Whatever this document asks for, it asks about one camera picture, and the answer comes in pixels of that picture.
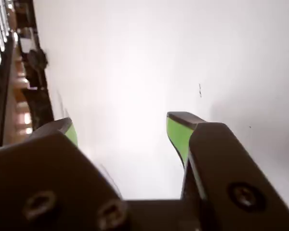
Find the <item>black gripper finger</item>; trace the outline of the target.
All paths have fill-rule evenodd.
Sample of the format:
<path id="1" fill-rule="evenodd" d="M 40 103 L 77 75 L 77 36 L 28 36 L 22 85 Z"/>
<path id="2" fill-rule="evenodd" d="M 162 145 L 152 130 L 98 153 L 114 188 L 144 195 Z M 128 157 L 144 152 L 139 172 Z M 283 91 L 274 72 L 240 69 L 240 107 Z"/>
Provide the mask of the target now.
<path id="1" fill-rule="evenodd" d="M 129 231 L 129 211 L 62 132 L 0 148 L 0 231 Z"/>
<path id="2" fill-rule="evenodd" d="M 226 124 L 181 111 L 167 113 L 166 128 L 203 231 L 289 231 L 289 208 Z"/>

